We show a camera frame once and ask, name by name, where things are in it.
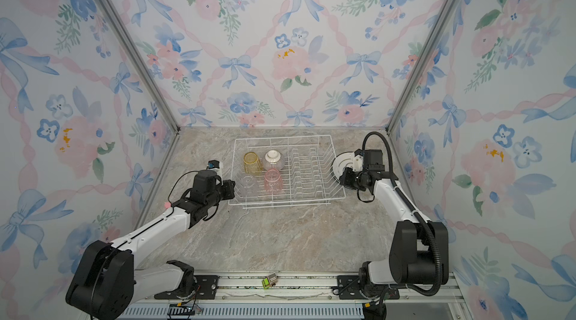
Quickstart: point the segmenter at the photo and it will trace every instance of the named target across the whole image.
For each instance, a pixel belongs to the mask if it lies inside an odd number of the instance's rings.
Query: wall
[[[461,0],[398,127],[476,320],[576,318],[575,5]]]
[[[172,133],[93,0],[0,4],[0,318],[77,318],[83,251],[133,228]]]
[[[182,125],[244,127],[387,124],[443,1],[112,0]]]

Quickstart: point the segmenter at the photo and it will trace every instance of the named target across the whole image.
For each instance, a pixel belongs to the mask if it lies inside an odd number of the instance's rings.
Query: corrugated black hose
[[[384,143],[384,146],[386,147],[386,155],[388,156],[388,171],[390,173],[393,173],[392,151],[390,150],[390,144],[388,143],[388,141],[386,140],[384,135],[382,135],[381,133],[376,132],[376,131],[372,131],[368,135],[366,135],[366,137],[364,137],[364,142],[362,143],[362,155],[364,156],[364,150],[366,149],[366,142],[368,141],[368,138],[372,135],[376,135],[376,136],[380,137],[380,139],[382,139],[382,142]],[[406,287],[410,288],[410,289],[412,289],[412,290],[414,290],[414,291],[416,291],[422,295],[425,295],[425,296],[435,295],[438,292],[438,290],[440,290],[440,286],[442,285],[442,270],[443,269],[442,269],[442,260],[440,259],[440,249],[438,248],[438,245],[436,244],[436,239],[434,238],[434,234],[432,234],[432,230],[430,230],[430,227],[424,221],[424,219],[422,218],[420,213],[416,210],[416,208],[414,207],[412,202],[410,202],[408,200],[406,195],[397,186],[393,175],[390,176],[390,181],[392,183],[392,187],[394,188],[394,190],[396,191],[398,196],[400,196],[400,198],[404,201],[404,203],[406,204],[408,209],[412,212],[412,214],[414,214],[414,217],[416,217],[418,222],[421,224],[422,229],[424,229],[424,232],[426,234],[426,238],[428,239],[428,243],[430,244],[430,250],[432,250],[432,257],[434,258],[434,268],[435,268],[435,276],[436,277],[434,278],[434,282],[432,284],[432,287],[430,289],[423,289],[423,288],[418,287],[414,284],[407,284]]]

